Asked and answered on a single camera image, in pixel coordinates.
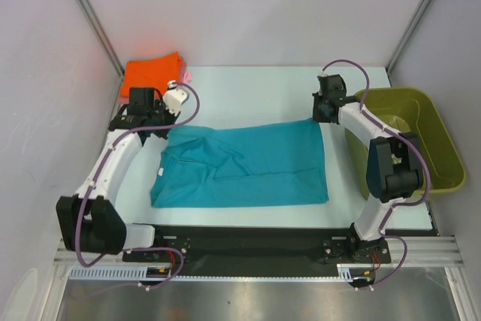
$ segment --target white table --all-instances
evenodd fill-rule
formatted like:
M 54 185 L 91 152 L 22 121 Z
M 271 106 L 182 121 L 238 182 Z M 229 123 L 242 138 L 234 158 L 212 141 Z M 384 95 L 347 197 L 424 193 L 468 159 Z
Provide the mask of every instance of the white table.
M 312 116 L 313 96 L 319 83 L 317 67 L 189 67 L 191 85 L 201 98 L 201 110 L 192 125 L 217 129 L 258 126 L 307 119 Z M 384 68 L 367 68 L 371 87 L 388 87 Z M 357 68 L 330 68 L 341 74 L 348 95 L 365 88 Z M 179 121 L 192 114 L 195 99 L 185 104 Z M 346 228 L 361 214 L 361 196 L 351 157 L 338 125 L 321 125 L 325 148 L 325 173 L 329 201 L 326 204 L 245 208 L 153 208 L 150 189 L 159 170 L 166 142 L 151 137 L 133 161 L 117 197 L 116 209 L 127 223 L 182 226 L 269 226 Z M 399 207 L 390 229 L 431 229 L 425 204 Z

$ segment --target white wall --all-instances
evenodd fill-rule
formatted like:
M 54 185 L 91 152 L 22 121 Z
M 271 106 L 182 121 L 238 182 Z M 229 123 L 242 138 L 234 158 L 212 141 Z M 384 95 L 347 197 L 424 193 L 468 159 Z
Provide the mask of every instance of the white wall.
M 464 161 L 466 186 L 435 200 L 434 215 L 456 236 L 481 304 L 481 0 L 434 0 L 392 80 L 434 99 Z
M 421 0 L 91 0 L 131 59 L 179 50 L 190 65 L 387 65 Z
M 29 289 L 45 293 L 56 201 L 93 166 L 119 80 L 75 0 L 0 0 L 0 9 L 2 314 L 30 268 L 38 279 Z

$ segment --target teal garment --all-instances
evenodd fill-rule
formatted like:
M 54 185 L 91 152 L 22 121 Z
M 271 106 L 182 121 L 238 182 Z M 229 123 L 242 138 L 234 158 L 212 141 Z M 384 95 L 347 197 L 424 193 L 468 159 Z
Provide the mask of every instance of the teal garment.
M 261 207 L 328 201 L 317 123 L 169 132 L 153 207 Z

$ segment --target folded orange cloth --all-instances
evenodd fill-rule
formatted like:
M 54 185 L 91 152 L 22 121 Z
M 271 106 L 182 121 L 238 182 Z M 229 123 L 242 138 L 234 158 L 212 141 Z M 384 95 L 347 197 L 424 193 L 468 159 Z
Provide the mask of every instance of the folded orange cloth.
M 127 63 L 120 96 L 129 97 L 130 89 L 136 86 L 157 88 L 164 94 L 168 82 L 179 82 L 185 70 L 186 63 L 177 52 L 157 59 L 132 60 Z

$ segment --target yellow bin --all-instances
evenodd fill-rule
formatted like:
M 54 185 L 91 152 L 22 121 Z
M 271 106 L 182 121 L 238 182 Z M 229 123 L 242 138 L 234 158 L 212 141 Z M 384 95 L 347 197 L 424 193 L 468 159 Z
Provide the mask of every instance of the yellow bin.
M 357 92 L 361 98 L 364 91 Z M 415 132 L 421 144 L 421 153 L 431 173 L 429 199 L 437 195 L 455 192 L 466 181 L 466 171 L 458 151 L 429 96 L 415 88 L 371 89 L 366 107 L 382 121 L 401 132 Z M 368 149 L 346 129 L 346 139 L 353 160 L 359 189 L 368 199 L 366 183 Z M 422 195 L 424 187 L 415 191 Z

